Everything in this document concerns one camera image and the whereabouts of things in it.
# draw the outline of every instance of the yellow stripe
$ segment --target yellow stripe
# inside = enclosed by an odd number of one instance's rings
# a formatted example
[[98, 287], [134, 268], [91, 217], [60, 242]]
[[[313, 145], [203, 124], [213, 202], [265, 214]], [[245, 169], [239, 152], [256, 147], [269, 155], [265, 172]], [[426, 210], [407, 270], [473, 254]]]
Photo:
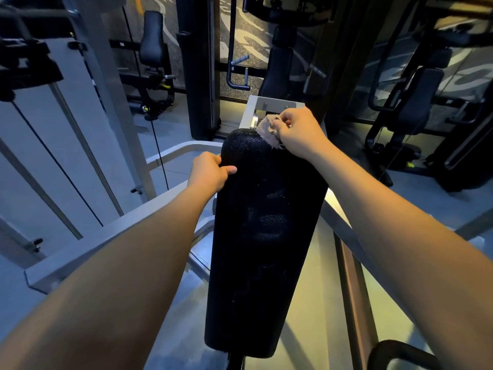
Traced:
[[140, 15], [144, 15], [144, 9], [142, 8], [142, 3], [140, 0], [135, 0], [135, 6], [137, 7], [137, 11]]

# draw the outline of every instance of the person's left arm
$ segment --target person's left arm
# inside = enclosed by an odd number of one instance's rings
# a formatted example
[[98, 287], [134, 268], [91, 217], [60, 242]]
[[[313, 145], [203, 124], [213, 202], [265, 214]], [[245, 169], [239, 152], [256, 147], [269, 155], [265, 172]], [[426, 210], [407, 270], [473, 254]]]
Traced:
[[72, 273], [0, 346], [0, 368], [142, 369], [204, 206], [233, 166], [195, 158], [187, 188]]

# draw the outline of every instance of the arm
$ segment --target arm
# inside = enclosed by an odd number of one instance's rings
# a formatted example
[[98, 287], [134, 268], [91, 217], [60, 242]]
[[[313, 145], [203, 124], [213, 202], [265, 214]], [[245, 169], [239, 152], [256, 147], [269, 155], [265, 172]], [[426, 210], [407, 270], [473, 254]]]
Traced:
[[493, 263], [337, 149], [307, 108], [281, 118], [287, 124], [274, 128], [282, 142], [325, 178], [437, 357], [447, 368], [490, 368]]
[[236, 168], [195, 158], [187, 188], [72, 273], [5, 339], [0, 368], [142, 369], [207, 201]]

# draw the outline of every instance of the hand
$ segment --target hand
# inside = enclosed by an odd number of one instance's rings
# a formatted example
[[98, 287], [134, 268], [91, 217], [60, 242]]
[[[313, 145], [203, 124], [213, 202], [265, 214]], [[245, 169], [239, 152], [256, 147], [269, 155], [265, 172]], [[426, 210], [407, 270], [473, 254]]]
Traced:
[[282, 143], [293, 155], [310, 160], [314, 154], [330, 144], [306, 106], [286, 109], [279, 117], [282, 121], [274, 120], [272, 127], [277, 130]]
[[188, 187], [197, 186], [208, 190], [212, 195], [218, 192], [223, 186], [228, 176], [236, 173], [235, 166], [219, 167], [221, 156], [209, 152], [204, 152], [193, 159], [192, 171], [188, 178]]

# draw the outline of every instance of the person's left hand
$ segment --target person's left hand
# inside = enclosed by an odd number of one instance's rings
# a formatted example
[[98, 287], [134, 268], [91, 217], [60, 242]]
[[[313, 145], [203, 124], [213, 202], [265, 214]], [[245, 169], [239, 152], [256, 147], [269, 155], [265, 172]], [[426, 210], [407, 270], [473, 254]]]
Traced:
[[209, 189], [211, 196], [218, 192], [228, 176], [236, 173], [235, 166], [219, 167], [221, 156], [204, 152], [193, 159], [192, 171], [188, 178], [188, 187], [200, 186]]

